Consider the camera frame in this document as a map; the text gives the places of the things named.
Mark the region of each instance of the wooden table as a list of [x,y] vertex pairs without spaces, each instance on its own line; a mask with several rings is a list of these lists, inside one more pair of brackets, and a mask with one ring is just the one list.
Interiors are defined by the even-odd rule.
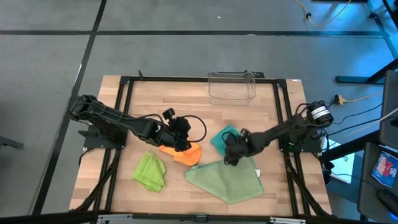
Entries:
[[[98,99],[113,107],[119,80],[120,76],[104,76]],[[299,103],[306,102],[303,86],[300,80],[287,80],[287,85],[291,107],[294,110]],[[238,129],[247,128],[252,132],[265,131],[278,124],[272,85],[258,83],[256,88],[257,95],[249,105],[221,106],[210,104],[208,84],[205,82],[136,81],[133,86],[129,114],[133,116],[162,114],[166,109],[173,108],[177,116],[185,114],[199,116],[208,128],[206,138],[199,142],[203,152],[199,164],[208,164],[222,159],[210,144],[210,139],[227,124],[232,124]],[[285,111],[282,90],[280,90],[280,96],[282,111]],[[189,132],[190,138],[199,139],[203,135],[203,126],[195,119],[188,120],[192,127]],[[166,166],[166,186],[160,193],[146,190],[131,178],[146,151],[162,159]],[[79,206],[97,184],[103,156],[104,149],[96,149],[83,157],[70,208]],[[190,167],[173,162],[172,156],[138,140],[129,132],[126,147],[121,154],[111,210],[134,213],[291,216],[285,165],[283,155],[279,152],[278,142],[273,141],[262,153],[254,156],[254,160],[256,167],[261,170],[260,180],[265,194],[229,205],[186,181],[184,171],[189,170]],[[322,208],[331,213],[319,161],[312,154],[307,153],[301,155],[301,160],[307,188]],[[100,208],[104,208],[107,192],[106,186]],[[299,211],[303,213],[297,186],[295,192]]]

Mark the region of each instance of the yellow cable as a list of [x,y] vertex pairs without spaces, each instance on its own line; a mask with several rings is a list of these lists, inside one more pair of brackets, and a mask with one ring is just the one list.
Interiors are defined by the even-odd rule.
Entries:
[[[308,14],[308,10],[305,8],[305,6],[304,6],[303,4],[301,4],[301,2],[299,2],[298,0],[294,0],[294,1],[295,1],[297,4],[299,4],[299,5],[304,9],[305,14],[307,15],[307,14]],[[309,20],[309,21],[312,23],[312,25],[314,25],[315,27],[324,27],[324,26],[326,26],[327,24],[329,24],[331,21],[335,20],[335,19],[338,17],[338,15],[340,15],[340,13],[342,13],[342,12],[344,11],[344,9],[348,6],[348,4],[349,4],[351,1],[352,1],[352,0],[348,0],[347,4],[341,9],[341,11],[338,12],[337,15],[335,15],[333,18],[331,18],[328,22],[325,22],[324,24],[321,24],[321,25],[315,24],[315,23],[312,21],[311,16],[308,16],[308,20]]]
[[359,100],[363,100],[363,99],[369,98],[369,97],[371,97],[371,96],[378,95],[378,94],[380,94],[380,93],[382,93],[382,92],[383,92],[383,91],[381,90],[381,91],[372,93],[372,94],[370,94],[370,95],[368,95],[368,96],[364,96],[364,97],[361,97],[361,98],[356,99],[356,100],[346,100],[346,99],[343,99],[343,102],[344,102],[344,103],[346,103],[346,102],[347,102],[347,103],[354,103],[354,102],[357,102],[357,101],[359,101]]

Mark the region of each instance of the white cable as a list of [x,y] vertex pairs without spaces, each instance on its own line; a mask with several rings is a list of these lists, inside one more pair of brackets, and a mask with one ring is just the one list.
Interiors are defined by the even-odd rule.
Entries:
[[354,131],[354,132],[352,132],[352,133],[349,133],[347,136],[350,136],[350,135],[352,135],[352,134],[354,134],[354,133],[357,133],[358,131],[362,131],[362,130],[364,130],[364,129],[366,129],[366,128],[368,128],[368,127],[374,125],[374,124],[377,124],[378,122],[380,122],[380,121],[382,121],[382,120],[388,118],[389,116],[391,116],[392,114],[394,114],[394,113],[397,112],[397,111],[398,111],[398,108],[396,108],[395,110],[391,111],[389,114],[385,115],[384,117],[378,119],[377,121],[375,121],[375,122],[369,124],[368,126],[363,127],[363,128],[361,128],[361,129],[358,129],[358,130],[356,130],[356,131]]

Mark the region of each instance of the orange cloth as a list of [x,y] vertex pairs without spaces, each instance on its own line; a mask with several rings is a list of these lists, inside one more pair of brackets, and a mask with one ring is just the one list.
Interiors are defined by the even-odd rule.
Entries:
[[165,152],[169,155],[174,157],[174,161],[181,162],[187,166],[193,166],[198,163],[200,156],[201,156],[201,148],[197,143],[191,143],[191,148],[183,151],[183,152],[176,152],[174,148],[159,146],[159,149],[162,152]]

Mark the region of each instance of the light green cloth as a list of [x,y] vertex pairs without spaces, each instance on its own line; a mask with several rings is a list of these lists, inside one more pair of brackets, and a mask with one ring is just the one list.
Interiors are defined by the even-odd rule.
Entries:
[[243,157],[236,167],[224,161],[193,167],[185,171],[185,178],[227,203],[236,203],[264,194],[254,169],[253,159]]
[[163,161],[152,153],[145,152],[131,177],[140,182],[146,189],[160,192],[165,185],[163,179],[165,173],[166,168]]

